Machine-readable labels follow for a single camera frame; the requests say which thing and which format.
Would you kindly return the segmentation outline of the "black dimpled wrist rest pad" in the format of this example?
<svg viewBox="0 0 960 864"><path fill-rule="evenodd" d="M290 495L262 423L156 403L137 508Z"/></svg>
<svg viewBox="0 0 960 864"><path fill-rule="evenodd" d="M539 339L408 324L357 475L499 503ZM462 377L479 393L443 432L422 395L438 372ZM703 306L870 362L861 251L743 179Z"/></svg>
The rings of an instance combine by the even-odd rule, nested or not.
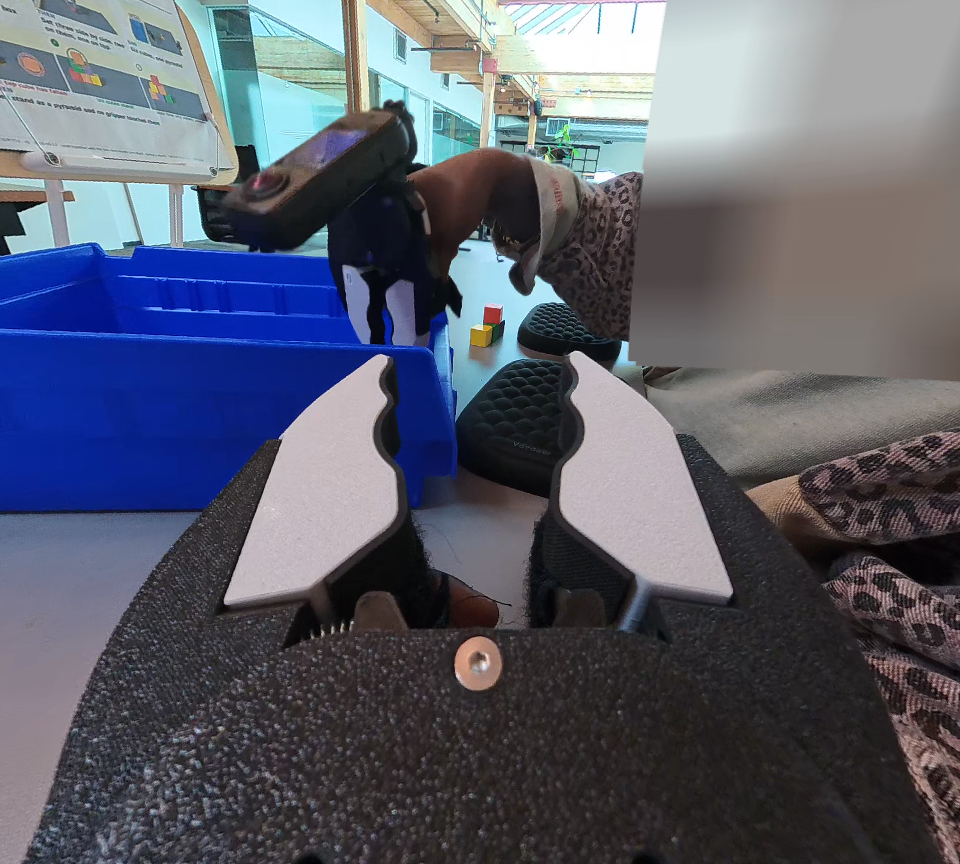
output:
<svg viewBox="0 0 960 864"><path fill-rule="evenodd" d="M526 352L564 357L582 353L598 363L618 359L622 342L597 336L563 303L541 303L523 318L517 343Z"/></svg>
<svg viewBox="0 0 960 864"><path fill-rule="evenodd" d="M562 370L559 361L530 358L499 367L457 418L459 467L548 498L562 456Z"/></svg>

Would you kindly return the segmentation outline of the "wooden pillar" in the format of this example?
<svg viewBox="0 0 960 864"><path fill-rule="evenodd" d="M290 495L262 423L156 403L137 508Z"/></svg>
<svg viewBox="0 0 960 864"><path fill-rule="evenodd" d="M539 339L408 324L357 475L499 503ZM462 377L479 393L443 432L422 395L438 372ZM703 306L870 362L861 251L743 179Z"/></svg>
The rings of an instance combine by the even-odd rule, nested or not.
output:
<svg viewBox="0 0 960 864"><path fill-rule="evenodd" d="M346 110L363 113L371 107L366 0L341 0Z"/></svg>

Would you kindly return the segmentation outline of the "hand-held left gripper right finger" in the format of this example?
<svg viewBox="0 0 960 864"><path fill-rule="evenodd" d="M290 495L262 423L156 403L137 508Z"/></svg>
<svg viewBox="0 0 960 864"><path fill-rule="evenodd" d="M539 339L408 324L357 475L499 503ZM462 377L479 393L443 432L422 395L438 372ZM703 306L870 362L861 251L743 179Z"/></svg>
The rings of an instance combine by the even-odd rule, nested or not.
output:
<svg viewBox="0 0 960 864"><path fill-rule="evenodd" d="M671 424L582 352L566 357L572 425L551 487L558 529L613 574L610 624L642 625L652 599L729 606L734 588Z"/></svg>

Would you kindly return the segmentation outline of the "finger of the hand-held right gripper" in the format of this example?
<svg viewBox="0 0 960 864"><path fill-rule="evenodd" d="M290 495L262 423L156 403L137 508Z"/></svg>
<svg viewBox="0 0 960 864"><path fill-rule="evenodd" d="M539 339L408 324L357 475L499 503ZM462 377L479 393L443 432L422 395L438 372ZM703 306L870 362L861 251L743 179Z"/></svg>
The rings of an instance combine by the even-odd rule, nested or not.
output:
<svg viewBox="0 0 960 864"><path fill-rule="evenodd" d="M344 308L361 344L372 342L369 321L371 286L368 278L374 273L371 268L342 265Z"/></svg>
<svg viewBox="0 0 960 864"><path fill-rule="evenodd" d="M395 347L428 348L431 291L426 282L399 279L386 290L390 343Z"/></svg>

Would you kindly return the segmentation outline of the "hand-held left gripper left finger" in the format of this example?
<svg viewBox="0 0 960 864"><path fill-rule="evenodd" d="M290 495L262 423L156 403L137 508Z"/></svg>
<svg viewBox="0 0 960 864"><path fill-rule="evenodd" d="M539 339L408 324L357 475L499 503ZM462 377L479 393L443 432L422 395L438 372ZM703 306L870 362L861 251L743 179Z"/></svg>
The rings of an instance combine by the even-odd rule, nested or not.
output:
<svg viewBox="0 0 960 864"><path fill-rule="evenodd" d="M345 576L402 529L395 363L374 354L283 432L223 594L230 611L307 603L349 615Z"/></svg>

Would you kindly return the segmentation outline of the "instruction poster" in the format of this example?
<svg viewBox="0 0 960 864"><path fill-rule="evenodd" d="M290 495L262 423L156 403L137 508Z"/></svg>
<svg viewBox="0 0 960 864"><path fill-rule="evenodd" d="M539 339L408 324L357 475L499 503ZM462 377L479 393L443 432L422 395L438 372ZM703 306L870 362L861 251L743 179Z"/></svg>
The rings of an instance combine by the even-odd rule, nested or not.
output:
<svg viewBox="0 0 960 864"><path fill-rule="evenodd" d="M1 0L2 174L205 184L234 168L174 0Z"/></svg>

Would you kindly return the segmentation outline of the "person's left hand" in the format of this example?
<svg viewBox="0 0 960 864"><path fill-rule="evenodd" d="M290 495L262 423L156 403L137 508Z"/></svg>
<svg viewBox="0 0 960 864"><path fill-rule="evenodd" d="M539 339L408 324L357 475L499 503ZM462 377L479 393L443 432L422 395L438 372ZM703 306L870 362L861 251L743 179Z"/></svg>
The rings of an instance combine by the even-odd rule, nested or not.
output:
<svg viewBox="0 0 960 864"><path fill-rule="evenodd" d="M446 572L433 571L437 625L451 629L494 629L498 602Z"/></svg>

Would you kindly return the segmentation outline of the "blue plastic bin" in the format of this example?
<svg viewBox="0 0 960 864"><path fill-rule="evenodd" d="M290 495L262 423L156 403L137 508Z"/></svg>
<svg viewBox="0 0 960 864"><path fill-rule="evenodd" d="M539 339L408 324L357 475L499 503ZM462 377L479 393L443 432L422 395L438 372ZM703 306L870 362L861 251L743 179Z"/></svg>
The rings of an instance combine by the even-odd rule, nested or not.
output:
<svg viewBox="0 0 960 864"><path fill-rule="evenodd" d="M325 257L66 246L1 293L2 513L202 510L378 352Z"/></svg>

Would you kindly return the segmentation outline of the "person's left forearm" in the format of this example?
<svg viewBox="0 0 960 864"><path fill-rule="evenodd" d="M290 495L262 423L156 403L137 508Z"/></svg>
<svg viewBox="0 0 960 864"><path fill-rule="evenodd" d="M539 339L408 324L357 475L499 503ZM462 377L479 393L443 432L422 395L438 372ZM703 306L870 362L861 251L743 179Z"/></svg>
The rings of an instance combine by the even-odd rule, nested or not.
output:
<svg viewBox="0 0 960 864"><path fill-rule="evenodd" d="M811 466L798 489L830 531L854 544L824 589L851 624L926 823L944 862L959 859L958 578L921 582L883 546L958 544L959 438L941 431Z"/></svg>

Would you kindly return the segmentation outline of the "black office chair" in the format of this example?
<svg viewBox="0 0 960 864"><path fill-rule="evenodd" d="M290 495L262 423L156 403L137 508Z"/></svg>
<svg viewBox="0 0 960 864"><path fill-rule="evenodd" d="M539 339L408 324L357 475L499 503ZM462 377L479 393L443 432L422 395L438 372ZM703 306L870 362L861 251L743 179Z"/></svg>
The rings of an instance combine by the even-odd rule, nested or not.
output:
<svg viewBox="0 0 960 864"><path fill-rule="evenodd" d="M258 174L260 170L256 146L236 145L238 173L230 185L216 187L196 186L193 190L197 194L200 224L204 235L210 241L228 245L238 244L234 237L232 226L227 221L223 211L223 202L226 195L246 183L247 179Z"/></svg>

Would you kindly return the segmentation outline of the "white easel with wooden board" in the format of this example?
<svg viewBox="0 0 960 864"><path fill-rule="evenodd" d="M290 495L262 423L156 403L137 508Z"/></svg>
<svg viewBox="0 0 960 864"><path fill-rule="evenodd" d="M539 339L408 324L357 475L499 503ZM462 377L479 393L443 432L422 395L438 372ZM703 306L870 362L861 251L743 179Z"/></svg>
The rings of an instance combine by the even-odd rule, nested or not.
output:
<svg viewBox="0 0 960 864"><path fill-rule="evenodd" d="M186 189L237 158L195 34L158 14L2 0L2 177L163 186L184 246Z"/></svg>

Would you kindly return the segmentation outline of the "wooden side table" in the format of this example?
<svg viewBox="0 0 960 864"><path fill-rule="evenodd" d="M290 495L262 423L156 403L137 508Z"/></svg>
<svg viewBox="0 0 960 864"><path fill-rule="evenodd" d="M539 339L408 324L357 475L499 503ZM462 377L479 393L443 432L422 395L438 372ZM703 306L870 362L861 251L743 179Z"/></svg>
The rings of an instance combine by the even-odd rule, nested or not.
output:
<svg viewBox="0 0 960 864"><path fill-rule="evenodd" d="M7 238L23 236L25 230L20 221L20 213L41 205L50 206L54 246L67 247L71 244L68 222L66 218L66 203L75 202L74 193L65 190L61 181L46 180L44 188L28 189L1 189L1 256L11 254Z"/></svg>

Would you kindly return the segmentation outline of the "person's right hand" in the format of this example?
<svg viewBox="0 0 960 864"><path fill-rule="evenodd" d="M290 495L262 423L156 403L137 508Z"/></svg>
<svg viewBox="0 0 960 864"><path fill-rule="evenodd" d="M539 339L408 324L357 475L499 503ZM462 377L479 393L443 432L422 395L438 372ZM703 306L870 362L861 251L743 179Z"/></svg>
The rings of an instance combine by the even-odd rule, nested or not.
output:
<svg viewBox="0 0 960 864"><path fill-rule="evenodd" d="M446 280L461 245L484 222L508 242L541 236L541 208L533 160L485 148L415 171L410 181L423 199L438 274Z"/></svg>

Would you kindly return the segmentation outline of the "person's beige clothing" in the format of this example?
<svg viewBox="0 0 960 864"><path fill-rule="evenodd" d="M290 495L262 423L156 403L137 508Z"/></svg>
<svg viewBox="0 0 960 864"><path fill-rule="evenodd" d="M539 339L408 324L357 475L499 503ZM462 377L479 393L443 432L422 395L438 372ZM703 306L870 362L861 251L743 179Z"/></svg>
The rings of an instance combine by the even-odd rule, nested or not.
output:
<svg viewBox="0 0 960 864"><path fill-rule="evenodd" d="M958 554L956 381L656 367L637 389L806 558Z"/></svg>

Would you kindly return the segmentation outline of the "person's right forearm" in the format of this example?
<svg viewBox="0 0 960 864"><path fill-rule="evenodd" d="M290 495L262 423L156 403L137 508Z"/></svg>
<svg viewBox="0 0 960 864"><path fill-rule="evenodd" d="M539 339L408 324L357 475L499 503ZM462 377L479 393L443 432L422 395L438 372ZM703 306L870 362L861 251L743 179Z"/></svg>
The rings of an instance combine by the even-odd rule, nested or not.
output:
<svg viewBox="0 0 960 864"><path fill-rule="evenodd" d="M628 340L643 173L596 184L528 155L521 163L532 172L535 210L521 214L520 231L497 224L492 232L512 260L511 284L529 295L541 279L588 331Z"/></svg>

